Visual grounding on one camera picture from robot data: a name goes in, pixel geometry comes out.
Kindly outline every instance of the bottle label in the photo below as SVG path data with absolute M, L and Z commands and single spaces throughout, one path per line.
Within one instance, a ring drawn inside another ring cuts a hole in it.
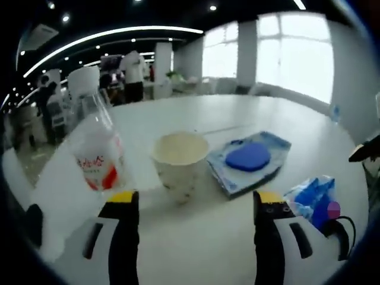
M 75 158 L 92 190 L 107 191 L 125 184 L 124 156 L 117 135 L 97 150 L 76 152 Z

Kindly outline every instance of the white paper cup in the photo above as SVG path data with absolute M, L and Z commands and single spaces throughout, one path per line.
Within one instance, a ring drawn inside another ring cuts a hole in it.
M 208 142 L 198 134 L 176 132 L 161 137 L 152 158 L 169 195 L 180 204 L 193 196 L 200 165 L 208 154 Z

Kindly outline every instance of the black ceiling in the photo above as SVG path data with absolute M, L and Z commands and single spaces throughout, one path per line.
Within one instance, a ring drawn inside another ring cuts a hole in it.
M 135 31 L 119 33 L 94 39 L 80 45 L 76 45 L 58 54 L 42 66 L 38 67 L 28 78 L 22 75 L 29 70 L 36 62 L 47 54 L 64 46 L 74 40 L 80 39 L 101 31 L 117 29 L 129 26 L 164 25 L 179 26 L 207 31 L 229 21 L 246 21 L 257 18 L 258 14 L 277 11 L 299 11 L 293 0 L 52 0 L 55 9 L 49 9 L 48 1 L 28 1 L 22 3 L 26 7 L 19 12 L 18 28 L 15 33 L 20 39 L 27 39 L 30 31 L 38 24 L 45 24 L 59 31 L 59 34 L 35 51 L 28 51 L 24 56 L 18 57 L 17 72 L 11 73 L 11 79 L 6 82 L 0 98 L 4 98 L 7 93 L 12 92 L 12 88 L 17 86 L 17 91 L 23 94 L 30 92 L 27 82 L 35 82 L 43 69 L 60 68 L 63 70 L 62 77 L 67 76 L 73 69 L 79 67 L 79 61 L 88 63 L 99 60 L 105 53 L 125 54 L 129 50 L 136 49 L 139 52 L 151 52 L 154 50 L 155 41 L 143 40 L 135 43 L 130 39 L 159 37 L 162 40 L 172 37 L 174 48 L 181 45 L 179 40 L 192 40 L 199 37 L 199 34 L 184 33 L 178 31 Z M 308 11 L 320 12 L 327 15 L 327 18 L 347 24 L 339 10 L 330 0 L 302 0 Z M 217 10 L 211 12 L 210 5 L 217 6 Z M 63 15 L 67 13 L 70 19 L 67 23 L 62 22 Z M 96 49 L 96 45 L 101 45 L 101 49 Z M 20 97 L 11 96 L 13 100 L 20 101 Z

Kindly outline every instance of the black cable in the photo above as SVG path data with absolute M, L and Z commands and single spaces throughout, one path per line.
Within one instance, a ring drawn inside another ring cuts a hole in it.
M 355 227 L 354 221 L 350 217 L 340 216 L 340 217 L 336 218 L 336 220 L 347 220 L 347 221 L 349 221 L 350 224 L 352 225 L 352 229 L 354 231 L 354 238 L 353 238 L 352 246 L 351 246 L 350 252 L 347 254 L 347 258 L 348 258 L 351 255 L 352 250 L 353 250 L 354 245 L 355 245 L 355 242 L 356 242 L 356 227 Z

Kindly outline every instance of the blue plastic bag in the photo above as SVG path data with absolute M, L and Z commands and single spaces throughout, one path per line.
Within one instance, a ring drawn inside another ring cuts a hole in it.
M 296 216 L 303 216 L 318 230 L 329 220 L 328 205 L 336 201 L 335 179 L 329 176 L 308 179 L 284 195 Z

